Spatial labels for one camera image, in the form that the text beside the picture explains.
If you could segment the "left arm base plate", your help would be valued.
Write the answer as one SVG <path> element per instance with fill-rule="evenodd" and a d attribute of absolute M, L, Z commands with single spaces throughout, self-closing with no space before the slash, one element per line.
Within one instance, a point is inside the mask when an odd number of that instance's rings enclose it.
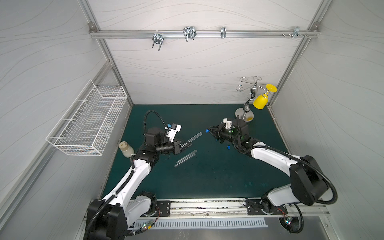
<path fill-rule="evenodd" d="M 150 203 L 149 210 L 142 214 L 141 217 L 169 217 L 171 214 L 170 201 L 156 201 Z"/>

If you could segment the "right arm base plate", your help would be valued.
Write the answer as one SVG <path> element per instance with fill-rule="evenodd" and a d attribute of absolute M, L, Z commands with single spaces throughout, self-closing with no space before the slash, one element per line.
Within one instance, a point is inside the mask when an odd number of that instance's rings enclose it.
<path fill-rule="evenodd" d="M 245 198 L 242 205 L 247 209 L 248 215 L 287 215 L 288 211 L 283 205 L 274 206 L 266 199 L 249 199 Z"/>

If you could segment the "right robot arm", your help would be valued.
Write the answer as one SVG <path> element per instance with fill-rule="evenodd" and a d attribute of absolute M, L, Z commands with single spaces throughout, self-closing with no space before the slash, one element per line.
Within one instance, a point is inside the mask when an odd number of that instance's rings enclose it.
<path fill-rule="evenodd" d="M 323 173 L 315 158 L 306 155 L 294 156 L 266 145 L 249 135 L 248 124 L 240 119 L 223 121 L 206 130 L 216 141 L 231 143 L 236 151 L 250 158 L 263 161 L 282 171 L 290 183 L 266 192 L 261 200 L 245 199 L 248 213 L 262 212 L 265 215 L 282 214 L 281 226 L 291 234 L 304 229 L 304 216 L 299 204 L 312 206 L 335 204 L 338 192 L 331 180 Z"/>

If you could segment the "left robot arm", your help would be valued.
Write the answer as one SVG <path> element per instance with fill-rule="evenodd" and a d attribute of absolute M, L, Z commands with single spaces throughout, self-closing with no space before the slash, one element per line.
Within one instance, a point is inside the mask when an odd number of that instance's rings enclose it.
<path fill-rule="evenodd" d="M 130 156 L 131 166 L 127 173 L 103 199 L 90 203 L 83 236 L 85 240 L 123 240 L 142 234 L 154 225 L 152 220 L 138 230 L 129 230 L 142 215 L 160 216 L 155 194 L 142 192 L 134 200 L 131 198 L 161 155 L 178 155 L 191 146 L 190 142 L 175 138 L 181 128 L 178 124 L 144 128 L 145 140 Z"/>

